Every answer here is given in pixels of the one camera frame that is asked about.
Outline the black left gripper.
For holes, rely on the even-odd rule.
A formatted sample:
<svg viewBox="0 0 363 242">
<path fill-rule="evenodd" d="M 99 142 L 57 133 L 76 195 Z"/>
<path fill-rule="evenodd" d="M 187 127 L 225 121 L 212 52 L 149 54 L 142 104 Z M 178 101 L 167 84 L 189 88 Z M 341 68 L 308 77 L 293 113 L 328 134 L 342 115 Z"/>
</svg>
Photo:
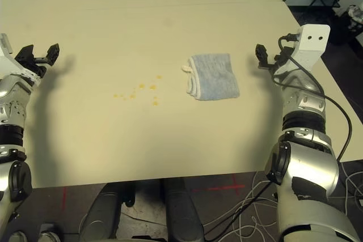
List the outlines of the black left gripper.
<svg viewBox="0 0 363 242">
<path fill-rule="evenodd" d="M 49 47 L 47 51 L 47 64 L 54 65 L 60 53 L 60 46 L 58 43 L 53 44 Z M 25 69 L 30 70 L 37 76 L 43 78 L 47 68 L 44 66 L 38 66 L 35 63 L 35 58 L 33 55 L 33 45 L 27 45 L 21 48 L 19 53 L 15 56 L 15 60 L 21 64 Z"/>
</svg>

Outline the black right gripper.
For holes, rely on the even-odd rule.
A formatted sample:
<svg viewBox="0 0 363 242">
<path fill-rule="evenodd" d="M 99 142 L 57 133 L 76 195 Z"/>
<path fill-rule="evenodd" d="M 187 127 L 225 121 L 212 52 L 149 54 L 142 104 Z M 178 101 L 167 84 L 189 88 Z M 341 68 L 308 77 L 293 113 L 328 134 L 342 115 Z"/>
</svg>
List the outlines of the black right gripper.
<svg viewBox="0 0 363 242">
<path fill-rule="evenodd" d="M 258 68 L 267 70 L 271 76 L 275 75 L 276 71 L 282 66 L 284 57 L 292 55 L 292 47 L 281 46 L 280 54 L 275 55 L 274 63 L 268 63 L 267 50 L 264 45 L 257 44 L 255 47 L 255 56 L 259 61 Z"/>
</svg>

